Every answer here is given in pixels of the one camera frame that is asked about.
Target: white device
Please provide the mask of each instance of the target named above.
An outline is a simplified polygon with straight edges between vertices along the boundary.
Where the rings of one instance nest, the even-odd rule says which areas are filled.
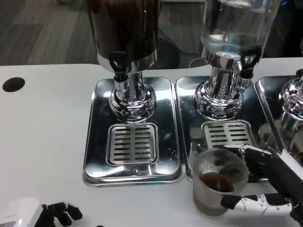
[[[0,227],[34,227],[42,211],[35,198],[14,200],[0,207]]]

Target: coffee dispenser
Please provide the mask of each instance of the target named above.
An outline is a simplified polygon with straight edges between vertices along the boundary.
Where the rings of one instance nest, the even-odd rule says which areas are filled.
[[[166,78],[143,78],[157,60],[159,0],[86,0],[98,62],[83,168],[91,186],[172,183],[184,176],[176,98]]]

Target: stainless steel drip tray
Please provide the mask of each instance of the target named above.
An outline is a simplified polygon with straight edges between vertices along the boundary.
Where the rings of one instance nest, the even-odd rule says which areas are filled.
[[[243,143],[255,145],[247,121],[205,122],[201,128],[206,148]]]
[[[156,110],[144,122],[122,124],[112,113],[114,80],[97,83],[93,93],[83,181],[96,187],[174,183],[185,175],[178,144],[177,103],[166,78],[144,78],[156,94]]]
[[[277,76],[261,78],[256,84],[256,91],[267,115],[268,123],[260,128],[264,145],[278,153],[285,148],[303,166],[302,125],[283,110],[279,94],[282,87],[297,76]]]
[[[220,144],[251,144],[258,147],[258,131],[266,123],[253,86],[244,92],[244,103],[234,121],[209,122],[197,110],[194,95],[197,86],[209,77],[183,77],[176,84],[178,111],[182,125],[187,174],[199,152]]]
[[[109,128],[109,166],[155,164],[159,159],[158,128],[155,124],[116,124]]]

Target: black circle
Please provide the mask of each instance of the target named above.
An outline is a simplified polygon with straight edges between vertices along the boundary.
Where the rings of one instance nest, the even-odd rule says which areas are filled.
[[[21,77],[13,77],[8,79],[2,85],[2,89],[6,92],[15,92],[23,88],[25,80]]]

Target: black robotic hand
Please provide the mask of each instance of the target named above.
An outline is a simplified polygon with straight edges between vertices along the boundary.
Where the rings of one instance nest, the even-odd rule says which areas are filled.
[[[67,202],[59,202],[52,205],[42,205],[43,211],[35,224],[35,227],[55,227],[57,218],[61,225],[70,226],[73,220],[80,220],[82,213],[78,207]]]

